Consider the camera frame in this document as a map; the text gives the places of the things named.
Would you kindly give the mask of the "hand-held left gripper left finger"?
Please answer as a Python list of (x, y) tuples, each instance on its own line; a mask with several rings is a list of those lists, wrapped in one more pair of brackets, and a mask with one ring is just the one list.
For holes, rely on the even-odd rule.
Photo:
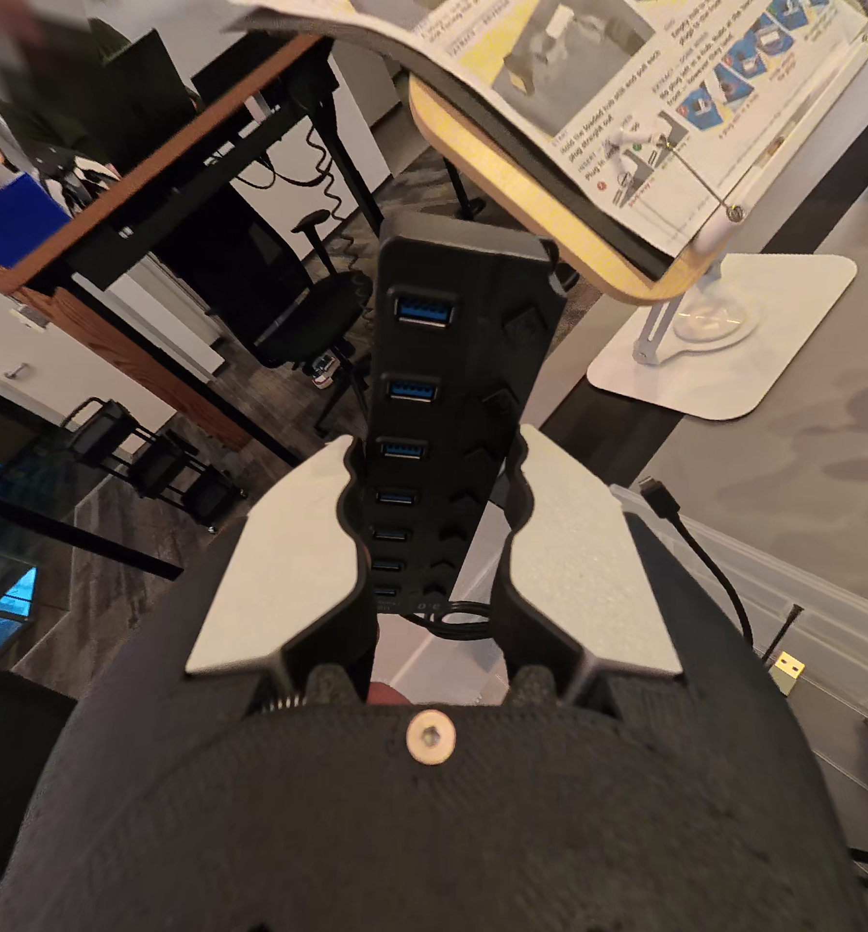
[(364, 472), (362, 442), (343, 435), (250, 509), (187, 676), (256, 674), (289, 701), (303, 697), (315, 668), (335, 665), (365, 696), (378, 618), (359, 534)]

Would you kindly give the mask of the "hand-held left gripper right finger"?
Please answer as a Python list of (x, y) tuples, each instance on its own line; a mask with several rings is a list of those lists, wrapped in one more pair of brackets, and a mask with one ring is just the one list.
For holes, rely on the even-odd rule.
[(509, 682), (550, 674), (576, 705), (602, 674), (673, 680), (683, 665), (622, 506), (609, 487), (532, 425), (506, 461), (501, 652)]

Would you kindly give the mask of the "clear plastic bin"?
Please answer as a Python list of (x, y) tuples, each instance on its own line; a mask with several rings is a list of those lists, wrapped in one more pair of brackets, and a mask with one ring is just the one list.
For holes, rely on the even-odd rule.
[(824, 774), (868, 793), (868, 600), (681, 515), (743, 602), (758, 656), (803, 664), (789, 704)]

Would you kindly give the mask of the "black multi-port usb hub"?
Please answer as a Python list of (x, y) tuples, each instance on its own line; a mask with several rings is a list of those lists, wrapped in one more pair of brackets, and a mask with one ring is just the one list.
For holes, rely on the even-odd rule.
[(447, 216), (384, 220), (363, 536), (377, 611), (444, 611), (568, 297), (554, 246)]

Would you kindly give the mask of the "black wheeled bin rack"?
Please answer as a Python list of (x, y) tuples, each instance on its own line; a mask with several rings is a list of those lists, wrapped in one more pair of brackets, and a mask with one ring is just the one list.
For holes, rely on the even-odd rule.
[(170, 429), (154, 433), (121, 403), (85, 399), (59, 424), (79, 465), (127, 484), (139, 497), (163, 502), (216, 534), (248, 493), (229, 472), (198, 458), (198, 449)]

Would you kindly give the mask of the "blue plastic bin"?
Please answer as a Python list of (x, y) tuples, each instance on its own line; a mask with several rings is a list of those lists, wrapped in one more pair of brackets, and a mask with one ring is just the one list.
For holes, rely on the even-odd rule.
[(69, 222), (46, 189), (19, 174), (0, 189), (0, 265), (16, 265)]

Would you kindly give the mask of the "black laptop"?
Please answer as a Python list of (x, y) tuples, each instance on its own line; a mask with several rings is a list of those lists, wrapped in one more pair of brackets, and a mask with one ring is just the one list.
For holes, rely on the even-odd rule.
[(147, 134), (165, 141), (195, 119), (194, 98), (157, 29), (115, 52), (103, 67), (126, 112)]

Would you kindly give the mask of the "printed instruction sheet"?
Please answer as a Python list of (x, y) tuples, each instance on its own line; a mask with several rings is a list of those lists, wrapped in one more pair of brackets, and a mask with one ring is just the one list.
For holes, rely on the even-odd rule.
[(760, 197), (868, 56), (861, 2), (234, 2), (399, 64), (650, 279)]

